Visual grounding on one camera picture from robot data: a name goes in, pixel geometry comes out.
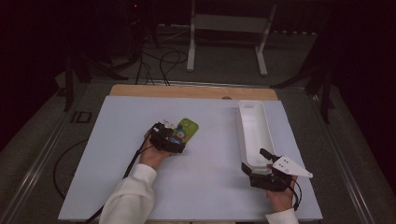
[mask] white tabletop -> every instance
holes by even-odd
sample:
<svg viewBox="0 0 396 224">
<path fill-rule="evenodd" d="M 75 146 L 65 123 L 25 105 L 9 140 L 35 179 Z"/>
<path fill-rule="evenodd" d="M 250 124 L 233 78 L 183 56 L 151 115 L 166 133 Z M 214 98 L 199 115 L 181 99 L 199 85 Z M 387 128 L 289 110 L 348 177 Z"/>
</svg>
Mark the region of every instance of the white tabletop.
<svg viewBox="0 0 396 224">
<path fill-rule="evenodd" d="M 107 96 L 59 219 L 89 218 L 121 180 L 144 133 L 163 119 L 178 123 L 186 117 L 197 122 L 200 128 L 183 154 L 168 158 L 161 165 L 154 183 L 157 201 L 149 220 L 265 220 L 264 215 L 271 212 L 265 193 L 252 188 L 248 176 L 241 170 L 236 128 L 238 103 L 236 100 Z M 279 101 L 264 104 L 276 152 L 304 166 L 282 104 Z M 297 217 L 321 219 L 309 179 L 300 177 L 298 182 L 303 200 Z"/>
</svg>

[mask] person's arm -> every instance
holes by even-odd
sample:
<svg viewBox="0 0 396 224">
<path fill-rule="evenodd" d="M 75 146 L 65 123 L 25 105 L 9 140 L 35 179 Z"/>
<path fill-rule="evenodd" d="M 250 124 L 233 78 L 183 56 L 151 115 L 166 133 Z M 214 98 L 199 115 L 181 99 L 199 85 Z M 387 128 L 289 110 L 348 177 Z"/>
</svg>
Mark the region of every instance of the person's arm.
<svg viewBox="0 0 396 224">
<path fill-rule="evenodd" d="M 291 181 L 290 184 L 293 189 L 296 179 L 297 176 L 294 176 L 294 181 Z M 298 219 L 292 206 L 293 192 L 290 189 L 282 192 L 266 190 L 265 193 L 274 210 L 273 214 L 265 215 L 270 224 L 298 224 Z"/>
<path fill-rule="evenodd" d="M 101 224 L 143 224 L 154 207 L 152 184 L 157 169 L 170 153 L 158 151 L 149 140 L 143 146 L 140 162 L 121 180 L 107 199 L 100 216 Z"/>
</svg>

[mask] person's left hand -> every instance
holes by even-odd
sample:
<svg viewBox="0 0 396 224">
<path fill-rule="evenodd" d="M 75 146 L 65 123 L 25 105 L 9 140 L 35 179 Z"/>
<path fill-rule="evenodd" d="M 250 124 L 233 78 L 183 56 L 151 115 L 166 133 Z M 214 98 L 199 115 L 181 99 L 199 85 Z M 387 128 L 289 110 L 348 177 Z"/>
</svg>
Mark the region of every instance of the person's left hand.
<svg viewBox="0 0 396 224">
<path fill-rule="evenodd" d="M 159 151 L 155 148 L 149 141 L 146 140 L 145 144 L 142 147 L 142 153 L 140 154 L 140 162 L 142 164 L 146 164 L 147 166 L 152 167 L 154 170 L 161 165 L 163 159 L 171 156 L 172 153 L 166 151 Z"/>
</svg>

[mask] smartphone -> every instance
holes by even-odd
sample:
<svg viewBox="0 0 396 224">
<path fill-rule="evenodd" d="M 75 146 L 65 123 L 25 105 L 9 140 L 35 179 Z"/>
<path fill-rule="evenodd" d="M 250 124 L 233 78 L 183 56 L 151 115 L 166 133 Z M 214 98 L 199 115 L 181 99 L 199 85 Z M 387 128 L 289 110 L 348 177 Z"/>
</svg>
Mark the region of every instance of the smartphone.
<svg viewBox="0 0 396 224">
<path fill-rule="evenodd" d="M 170 141 L 178 144 L 186 144 L 198 131 L 198 128 L 199 126 L 197 123 L 190 119 L 184 118 L 178 123 L 177 127 L 174 129 Z"/>
</svg>

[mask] white desk frame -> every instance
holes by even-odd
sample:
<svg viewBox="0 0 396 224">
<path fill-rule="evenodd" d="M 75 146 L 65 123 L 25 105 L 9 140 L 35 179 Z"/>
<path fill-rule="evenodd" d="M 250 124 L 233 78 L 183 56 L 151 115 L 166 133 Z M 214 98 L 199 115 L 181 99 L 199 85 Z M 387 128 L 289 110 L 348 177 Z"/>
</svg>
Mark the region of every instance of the white desk frame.
<svg viewBox="0 0 396 224">
<path fill-rule="evenodd" d="M 262 34 L 262 42 L 256 46 L 257 62 L 259 64 L 260 75 L 266 77 L 267 67 L 265 65 L 262 50 L 271 28 L 271 24 L 276 12 L 276 5 L 272 5 L 268 18 L 252 18 L 252 17 L 232 17 L 218 16 L 195 13 L 195 0 L 191 0 L 191 38 L 189 57 L 187 60 L 187 71 L 194 70 L 195 60 L 195 30 L 218 30 L 218 31 L 234 31 L 234 32 L 250 32 Z"/>
</svg>

